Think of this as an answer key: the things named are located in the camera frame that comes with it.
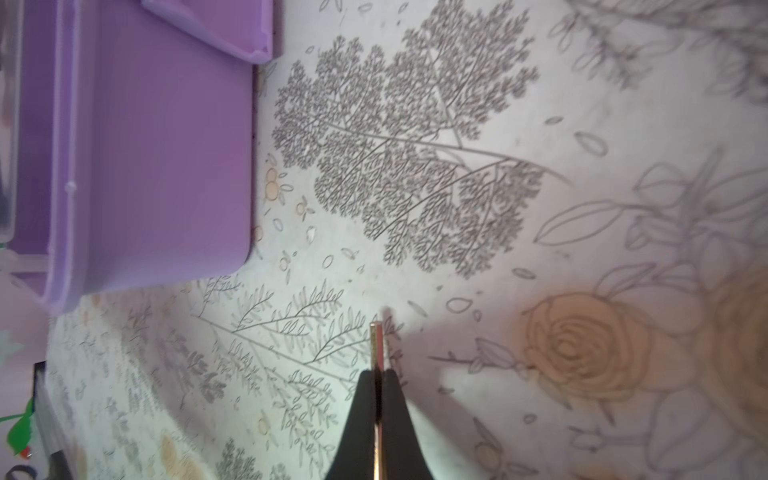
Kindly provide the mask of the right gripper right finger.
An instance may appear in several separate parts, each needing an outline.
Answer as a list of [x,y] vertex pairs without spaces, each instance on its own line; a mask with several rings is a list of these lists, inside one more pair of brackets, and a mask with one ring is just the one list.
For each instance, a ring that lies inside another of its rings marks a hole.
[[433,480],[412,423],[399,378],[387,369],[381,381],[381,427],[386,479]]

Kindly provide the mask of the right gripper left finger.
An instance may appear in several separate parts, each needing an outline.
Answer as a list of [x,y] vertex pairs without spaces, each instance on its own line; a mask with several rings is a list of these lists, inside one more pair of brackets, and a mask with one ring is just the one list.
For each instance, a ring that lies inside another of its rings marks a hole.
[[376,421],[376,376],[373,371],[365,370],[358,377],[345,427],[326,480],[374,478]]

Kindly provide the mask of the purple plastic tool box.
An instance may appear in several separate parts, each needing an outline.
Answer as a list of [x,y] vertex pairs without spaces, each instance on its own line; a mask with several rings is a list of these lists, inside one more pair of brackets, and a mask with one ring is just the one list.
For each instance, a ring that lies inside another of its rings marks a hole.
[[251,238],[269,1],[1,5],[1,274],[52,314],[228,275]]

